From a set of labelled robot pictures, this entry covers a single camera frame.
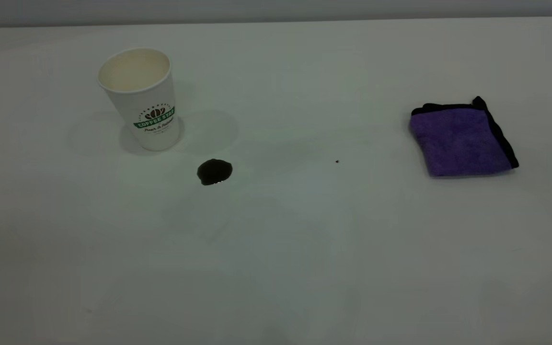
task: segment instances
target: gray wall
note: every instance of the gray wall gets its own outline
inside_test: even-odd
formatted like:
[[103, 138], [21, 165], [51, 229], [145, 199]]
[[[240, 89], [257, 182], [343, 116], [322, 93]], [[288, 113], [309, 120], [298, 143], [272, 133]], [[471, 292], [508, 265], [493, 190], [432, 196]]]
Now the gray wall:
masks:
[[0, 26], [552, 15], [552, 0], [0, 0]]

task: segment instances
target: dark liquid puddle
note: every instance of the dark liquid puddle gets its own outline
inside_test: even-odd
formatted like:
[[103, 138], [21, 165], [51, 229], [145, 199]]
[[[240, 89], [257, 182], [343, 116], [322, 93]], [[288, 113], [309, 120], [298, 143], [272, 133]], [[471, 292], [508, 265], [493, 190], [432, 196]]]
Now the dark liquid puddle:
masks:
[[213, 185], [229, 179], [234, 170], [231, 163], [224, 160], [208, 160], [197, 168], [197, 176], [202, 185]]

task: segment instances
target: purple microfiber cloth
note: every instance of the purple microfiber cloth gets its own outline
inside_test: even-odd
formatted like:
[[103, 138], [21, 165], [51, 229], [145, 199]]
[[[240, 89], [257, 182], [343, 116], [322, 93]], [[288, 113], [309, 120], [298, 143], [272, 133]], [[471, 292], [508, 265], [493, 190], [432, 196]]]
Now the purple microfiber cloth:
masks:
[[490, 175], [519, 166], [480, 97], [472, 104], [425, 104], [414, 109], [410, 129], [432, 176]]

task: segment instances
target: white paper cup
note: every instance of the white paper cup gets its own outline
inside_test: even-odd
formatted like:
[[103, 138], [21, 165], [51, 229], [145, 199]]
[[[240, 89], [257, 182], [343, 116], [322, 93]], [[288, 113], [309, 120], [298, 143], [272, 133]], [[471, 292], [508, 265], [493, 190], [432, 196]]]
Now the white paper cup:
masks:
[[160, 151], [176, 143], [180, 125], [167, 55], [152, 48], [123, 50], [101, 66], [97, 81], [142, 147]]

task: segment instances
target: white table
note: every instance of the white table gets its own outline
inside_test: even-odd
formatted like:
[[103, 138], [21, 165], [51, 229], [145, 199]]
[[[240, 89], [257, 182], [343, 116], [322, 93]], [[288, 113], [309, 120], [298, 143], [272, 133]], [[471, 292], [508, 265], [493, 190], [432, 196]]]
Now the white table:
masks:
[[[161, 153], [95, 81], [132, 46]], [[521, 168], [430, 178], [410, 111], [477, 95]], [[552, 344], [552, 18], [0, 29], [1, 345], [370, 343]]]

